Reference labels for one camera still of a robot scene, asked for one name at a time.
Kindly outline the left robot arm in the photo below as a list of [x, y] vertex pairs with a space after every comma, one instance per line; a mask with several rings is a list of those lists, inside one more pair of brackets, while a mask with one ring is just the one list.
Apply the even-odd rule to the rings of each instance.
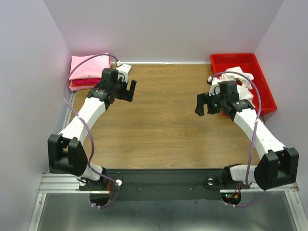
[[89, 179], [97, 190], [107, 185], [105, 168], [90, 162], [83, 143], [97, 119], [107, 111], [115, 99], [127, 102], [133, 100], [137, 82], [129, 81], [130, 71], [131, 66], [128, 64], [116, 69], [103, 69], [101, 80], [88, 92], [84, 104], [72, 121], [59, 134], [49, 136], [50, 169]]

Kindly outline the light pink t-shirt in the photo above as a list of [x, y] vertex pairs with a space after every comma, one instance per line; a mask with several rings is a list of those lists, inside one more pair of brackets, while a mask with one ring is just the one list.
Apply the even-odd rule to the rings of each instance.
[[101, 78], [103, 69], [110, 68], [110, 66], [109, 56], [98, 56], [79, 66], [69, 79]]

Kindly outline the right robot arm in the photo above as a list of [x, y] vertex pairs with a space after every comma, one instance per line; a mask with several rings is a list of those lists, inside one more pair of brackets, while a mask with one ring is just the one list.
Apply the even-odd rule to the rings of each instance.
[[246, 185], [257, 184], [268, 190], [296, 181], [299, 153], [288, 148], [268, 130], [247, 98], [244, 98], [234, 80], [214, 80], [207, 93], [197, 95], [195, 113], [217, 114], [223, 112], [241, 128], [251, 141], [250, 153], [257, 151], [260, 161], [256, 166], [235, 164], [225, 167], [222, 184], [232, 188], [239, 181]]

